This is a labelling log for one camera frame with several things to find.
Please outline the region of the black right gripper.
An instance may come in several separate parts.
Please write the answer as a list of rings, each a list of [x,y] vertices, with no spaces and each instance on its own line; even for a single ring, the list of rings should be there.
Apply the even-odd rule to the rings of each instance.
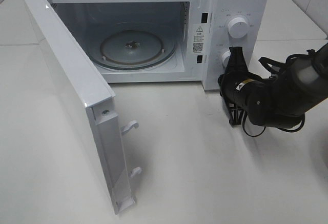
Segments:
[[[248,66],[242,47],[229,47],[230,57],[225,73],[218,79],[220,95],[228,110],[229,124],[241,125],[245,114],[260,121],[261,103],[264,100],[264,83],[248,75]]]

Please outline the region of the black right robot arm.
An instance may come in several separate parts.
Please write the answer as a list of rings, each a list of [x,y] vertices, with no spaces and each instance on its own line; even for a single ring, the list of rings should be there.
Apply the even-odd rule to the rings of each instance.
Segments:
[[[263,128],[299,131],[306,112],[327,99],[327,45],[292,54],[283,63],[267,57],[259,62],[271,77],[250,72],[242,47],[230,48],[228,64],[218,79],[230,125],[244,127],[249,120]]]

